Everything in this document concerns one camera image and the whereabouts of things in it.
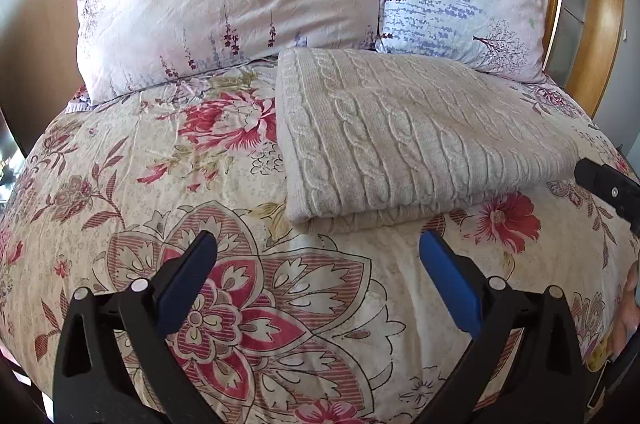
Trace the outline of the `person's right hand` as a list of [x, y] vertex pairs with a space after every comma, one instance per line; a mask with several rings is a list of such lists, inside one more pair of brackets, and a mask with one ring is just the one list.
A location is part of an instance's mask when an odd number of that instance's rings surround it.
[[639, 327], [640, 312], [636, 304], [636, 288], [638, 286], [638, 261], [629, 267], [626, 282], [620, 295], [620, 304], [608, 337], [608, 353], [617, 358], [626, 346], [628, 336], [634, 334]]

